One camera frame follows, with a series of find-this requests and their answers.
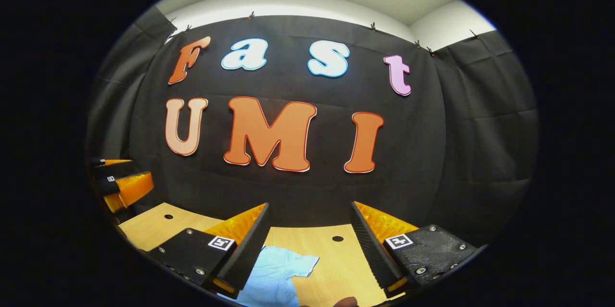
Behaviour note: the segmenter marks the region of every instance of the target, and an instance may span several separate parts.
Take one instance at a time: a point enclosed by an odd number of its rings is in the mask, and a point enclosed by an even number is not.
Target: wooden tabletop
[[[186,228],[205,231],[221,221],[163,203],[119,226],[137,248],[152,250]],[[342,237],[343,241],[332,240],[334,236]],[[301,305],[332,307],[348,296],[355,296],[360,306],[389,300],[371,274],[350,224],[316,228],[271,227],[264,244],[320,257],[309,277],[292,278]]]

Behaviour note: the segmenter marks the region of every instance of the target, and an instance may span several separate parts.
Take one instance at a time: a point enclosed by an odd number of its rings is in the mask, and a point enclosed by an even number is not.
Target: letter m
[[[268,125],[263,109],[257,99],[236,97],[229,101],[233,110],[233,132],[231,148],[224,154],[227,163],[248,165],[250,156],[246,154],[246,141],[257,164],[265,165],[275,147],[280,144],[279,153],[272,161],[281,171],[306,172],[306,140],[309,123],[316,116],[316,106],[293,101],[286,104],[273,125]]]

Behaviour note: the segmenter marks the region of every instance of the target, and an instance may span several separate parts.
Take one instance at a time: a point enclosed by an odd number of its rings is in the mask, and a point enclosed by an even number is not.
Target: blue rag
[[[299,307],[299,298],[291,277],[309,277],[319,257],[299,255],[285,248],[263,246],[235,301],[248,307]]]

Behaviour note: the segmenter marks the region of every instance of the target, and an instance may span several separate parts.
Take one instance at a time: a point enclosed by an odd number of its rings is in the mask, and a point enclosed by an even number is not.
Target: black fabric backdrop
[[[175,26],[151,7],[120,37],[94,81],[88,113],[86,151],[95,157],[126,157],[136,93],[149,64]]]
[[[160,20],[159,25],[169,27]],[[211,43],[168,85],[182,47],[209,36]],[[268,42],[267,63],[255,71],[226,70],[222,58],[246,38]],[[309,46],[317,40],[346,44],[349,68],[338,78],[312,75]],[[389,83],[382,59],[400,55],[410,67],[402,97]],[[304,173],[231,165],[232,97],[255,97],[272,123],[290,101],[318,109],[307,137]],[[197,151],[175,154],[164,138],[165,103],[171,98],[206,98]],[[154,189],[138,203],[178,207],[227,219],[270,202],[273,226],[328,226],[349,222],[349,203],[358,200],[417,226],[436,223],[475,246],[488,242],[514,213],[531,175],[537,150],[537,121],[523,68],[497,31],[435,52],[366,27],[305,16],[262,16],[196,27],[174,36],[151,61],[134,92],[125,92],[132,114],[128,150],[121,152],[152,171]],[[351,116],[368,111],[384,118],[373,160],[376,169],[349,174],[356,127]],[[178,136],[187,137],[189,109],[180,111]],[[101,137],[127,132],[97,131]]]

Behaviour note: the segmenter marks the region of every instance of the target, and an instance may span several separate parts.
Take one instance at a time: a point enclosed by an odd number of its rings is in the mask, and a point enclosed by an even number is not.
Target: peach letter
[[[211,42],[211,38],[205,37],[192,44],[188,44],[180,50],[180,59],[178,60],[175,71],[169,79],[169,85],[180,82],[186,78],[186,68],[191,68],[198,57],[200,49],[204,49]]]
[[[384,119],[371,112],[355,112],[352,121],[357,125],[354,137],[354,148],[350,160],[344,165],[344,170],[350,173],[366,173],[373,171],[376,164],[371,160],[376,145],[378,128],[384,124]]]
[[[281,171],[306,172],[306,141],[312,117],[316,116],[316,106],[292,101],[280,112],[273,125],[269,126],[260,103],[252,97],[235,97],[229,101],[233,109],[233,132],[231,148],[224,154],[227,163],[248,165],[250,156],[246,154],[246,140],[260,166],[265,165],[271,153],[280,143],[279,154],[272,161]]]
[[[198,147],[198,137],[200,137],[200,116],[204,108],[207,107],[207,99],[193,98],[188,102],[190,108],[190,124],[188,129],[188,139],[182,141],[177,136],[177,124],[180,119],[180,110],[184,107],[182,99],[169,99],[167,101],[167,124],[165,125],[165,136],[167,145],[176,154],[190,156]]]
[[[412,89],[404,83],[404,73],[410,73],[410,67],[402,62],[400,55],[387,56],[384,62],[389,65],[389,82],[393,91],[404,97],[409,95]]]

